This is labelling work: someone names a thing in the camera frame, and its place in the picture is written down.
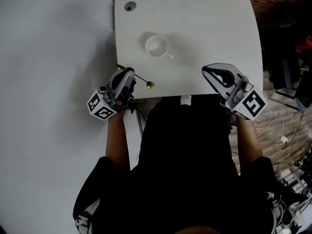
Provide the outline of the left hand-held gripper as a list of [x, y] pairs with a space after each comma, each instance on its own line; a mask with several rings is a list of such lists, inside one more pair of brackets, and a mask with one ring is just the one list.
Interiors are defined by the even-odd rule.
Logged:
[[136, 99], [133, 97], [135, 71], [132, 68], [119, 69], [113, 73], [109, 82], [95, 90], [87, 102], [90, 115], [108, 120], [121, 111], [136, 109]]

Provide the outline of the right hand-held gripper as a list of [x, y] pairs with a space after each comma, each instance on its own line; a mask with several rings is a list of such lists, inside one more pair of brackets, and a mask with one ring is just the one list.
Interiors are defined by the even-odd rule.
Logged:
[[214, 63], [203, 66], [203, 77], [221, 95], [221, 106], [245, 119], [255, 120], [266, 107], [266, 99], [234, 65]]

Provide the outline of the small gold spoon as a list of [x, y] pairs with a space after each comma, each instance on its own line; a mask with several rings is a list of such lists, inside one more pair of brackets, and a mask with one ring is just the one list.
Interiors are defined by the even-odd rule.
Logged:
[[[116, 65], [119, 69], [121, 70], [124, 70], [124, 71], [133, 71], [134, 72], [134, 69], [131, 68], [131, 67], [124, 67], [120, 64], [117, 64]], [[145, 80], [144, 78], [140, 77], [139, 75], [137, 75], [136, 73], [134, 73], [134, 76], [139, 78], [140, 80], [146, 82], [146, 87], [149, 88], [149, 89], [153, 89], [155, 87], [155, 84], [152, 82], [152, 81], [147, 81]]]

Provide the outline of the white cup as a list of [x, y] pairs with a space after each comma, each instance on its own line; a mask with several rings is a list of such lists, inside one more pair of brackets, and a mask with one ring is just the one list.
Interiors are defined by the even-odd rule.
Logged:
[[153, 58], [162, 58], [167, 56], [174, 60], [175, 57], [169, 53], [168, 41], [160, 35], [153, 35], [145, 42], [145, 52]]

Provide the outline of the person's right forearm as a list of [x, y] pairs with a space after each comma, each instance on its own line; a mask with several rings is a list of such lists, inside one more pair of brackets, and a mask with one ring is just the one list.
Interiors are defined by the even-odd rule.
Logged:
[[239, 163], [243, 167], [263, 156], [263, 152], [253, 121], [238, 117], [236, 126]]

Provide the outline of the person's left forearm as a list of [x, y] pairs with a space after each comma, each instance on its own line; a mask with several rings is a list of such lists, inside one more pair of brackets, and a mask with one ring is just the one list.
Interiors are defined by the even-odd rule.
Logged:
[[108, 120], [108, 134], [105, 156], [117, 167], [130, 170], [129, 150], [124, 125], [124, 112], [119, 112]]

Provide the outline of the black chair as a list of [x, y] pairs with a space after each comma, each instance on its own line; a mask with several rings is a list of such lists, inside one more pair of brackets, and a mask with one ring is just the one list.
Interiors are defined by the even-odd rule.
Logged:
[[[265, 29], [261, 36], [262, 57], [276, 93], [293, 100], [298, 98], [309, 108], [312, 106], [312, 66], [306, 71], [300, 68], [299, 61], [304, 58], [295, 48], [300, 40], [300, 32], [292, 27]], [[278, 91], [283, 88], [291, 88], [295, 94]]]

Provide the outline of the blue chair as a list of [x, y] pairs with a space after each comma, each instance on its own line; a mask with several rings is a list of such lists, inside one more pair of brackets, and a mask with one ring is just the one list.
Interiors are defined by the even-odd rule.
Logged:
[[294, 101], [297, 105], [298, 111], [301, 113], [301, 115], [304, 115], [304, 112], [306, 110], [305, 105], [298, 98], [295, 98]]

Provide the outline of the white table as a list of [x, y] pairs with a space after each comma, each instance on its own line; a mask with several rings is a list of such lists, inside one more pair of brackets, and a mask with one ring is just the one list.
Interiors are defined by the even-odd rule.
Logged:
[[[127, 12], [124, 5], [134, 1]], [[263, 88], [258, 27], [250, 0], [115, 0], [117, 62], [155, 84], [136, 80], [135, 98], [212, 94], [203, 66], [229, 63]], [[163, 36], [167, 56], [145, 52], [146, 40]]]

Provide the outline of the red plastic object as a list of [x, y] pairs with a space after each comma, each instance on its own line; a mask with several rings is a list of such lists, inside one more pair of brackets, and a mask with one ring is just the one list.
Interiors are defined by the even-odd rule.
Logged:
[[312, 35], [308, 36], [304, 44], [296, 45], [297, 50], [312, 50]]

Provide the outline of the person's black clothing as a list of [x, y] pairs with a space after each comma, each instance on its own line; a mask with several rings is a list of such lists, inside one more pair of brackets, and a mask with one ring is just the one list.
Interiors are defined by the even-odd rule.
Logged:
[[237, 168], [219, 95], [165, 97], [150, 111], [137, 166], [105, 155], [83, 184], [73, 218], [79, 234], [271, 234], [269, 158]]

